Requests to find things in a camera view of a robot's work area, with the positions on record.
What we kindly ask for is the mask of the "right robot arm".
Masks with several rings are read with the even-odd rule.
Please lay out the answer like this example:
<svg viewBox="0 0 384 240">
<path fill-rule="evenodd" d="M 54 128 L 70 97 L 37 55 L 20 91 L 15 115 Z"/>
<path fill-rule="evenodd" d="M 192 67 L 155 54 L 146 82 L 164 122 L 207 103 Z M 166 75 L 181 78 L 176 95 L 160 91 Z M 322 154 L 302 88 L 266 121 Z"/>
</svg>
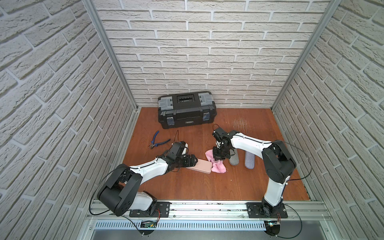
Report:
<svg viewBox="0 0 384 240">
<path fill-rule="evenodd" d="M 213 156 L 216 161 L 231 158 L 231 150 L 240 149 L 258 156 L 264 161 L 269 177 L 267 191 L 262 199 L 262 210 L 272 214 L 283 203 L 283 193 L 297 164 L 283 141 L 262 141 L 238 131 L 225 132 L 222 128 L 213 131 L 216 146 Z"/>
</svg>

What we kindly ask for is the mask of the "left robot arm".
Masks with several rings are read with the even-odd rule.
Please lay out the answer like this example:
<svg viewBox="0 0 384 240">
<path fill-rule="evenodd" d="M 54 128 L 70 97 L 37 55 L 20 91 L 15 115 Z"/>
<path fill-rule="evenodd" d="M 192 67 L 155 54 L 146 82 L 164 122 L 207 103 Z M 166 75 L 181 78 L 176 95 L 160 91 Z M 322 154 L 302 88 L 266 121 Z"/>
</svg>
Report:
<svg viewBox="0 0 384 240">
<path fill-rule="evenodd" d="M 139 192 L 141 184 L 174 169 L 194 167 L 197 163 L 196 156 L 189 154 L 187 143 L 173 143 L 169 150 L 152 161 L 130 167 L 119 165 L 100 187 L 97 199 L 118 217 L 127 211 L 154 217 L 159 213 L 158 200 L 145 191 Z"/>
</svg>

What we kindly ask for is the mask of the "pink microfibre cloth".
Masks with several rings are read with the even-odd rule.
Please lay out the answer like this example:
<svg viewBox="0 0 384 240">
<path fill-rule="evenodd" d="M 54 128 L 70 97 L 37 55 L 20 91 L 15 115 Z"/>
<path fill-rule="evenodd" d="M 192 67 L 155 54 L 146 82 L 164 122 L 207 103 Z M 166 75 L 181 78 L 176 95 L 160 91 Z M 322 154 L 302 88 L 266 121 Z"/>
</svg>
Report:
<svg viewBox="0 0 384 240">
<path fill-rule="evenodd" d="M 212 163 L 212 172 L 223 174 L 227 172 L 227 168 L 225 167 L 223 161 L 215 160 L 213 155 L 213 150 L 208 150 L 205 152 L 206 158 L 209 162 Z"/>
</svg>

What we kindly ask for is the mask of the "pink eyeglass case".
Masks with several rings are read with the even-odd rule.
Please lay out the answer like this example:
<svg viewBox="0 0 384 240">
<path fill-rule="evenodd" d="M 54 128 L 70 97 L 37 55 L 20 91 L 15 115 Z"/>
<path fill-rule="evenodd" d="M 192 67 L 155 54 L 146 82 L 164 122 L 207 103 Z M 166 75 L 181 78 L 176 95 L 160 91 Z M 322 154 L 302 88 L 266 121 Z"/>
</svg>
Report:
<svg viewBox="0 0 384 240">
<path fill-rule="evenodd" d="M 210 174 L 212 172 L 212 163 L 207 160 L 198 159 L 195 166 L 187 167 L 187 169 L 200 173 Z"/>
</svg>

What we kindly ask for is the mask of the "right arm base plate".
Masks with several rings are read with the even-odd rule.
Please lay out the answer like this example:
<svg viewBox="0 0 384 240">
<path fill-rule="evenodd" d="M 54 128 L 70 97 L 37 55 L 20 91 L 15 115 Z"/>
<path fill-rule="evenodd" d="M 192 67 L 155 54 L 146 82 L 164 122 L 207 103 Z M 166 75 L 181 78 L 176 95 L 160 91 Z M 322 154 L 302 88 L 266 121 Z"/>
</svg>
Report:
<svg viewBox="0 0 384 240">
<path fill-rule="evenodd" d="M 247 213 L 250 219 L 286 219 L 288 218 L 287 210 L 283 203 L 271 207 L 267 202 L 248 202 L 246 203 Z"/>
</svg>

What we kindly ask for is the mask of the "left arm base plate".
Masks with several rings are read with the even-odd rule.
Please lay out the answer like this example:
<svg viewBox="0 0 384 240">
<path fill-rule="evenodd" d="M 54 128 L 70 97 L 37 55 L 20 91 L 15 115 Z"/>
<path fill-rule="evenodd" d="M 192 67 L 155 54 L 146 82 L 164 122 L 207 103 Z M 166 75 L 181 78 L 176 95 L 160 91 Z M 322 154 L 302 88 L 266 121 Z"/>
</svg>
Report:
<svg viewBox="0 0 384 240">
<path fill-rule="evenodd" d="M 152 203 L 146 211 L 130 210 L 131 218 L 167 218 L 170 212 L 170 202 L 157 201 Z"/>
</svg>

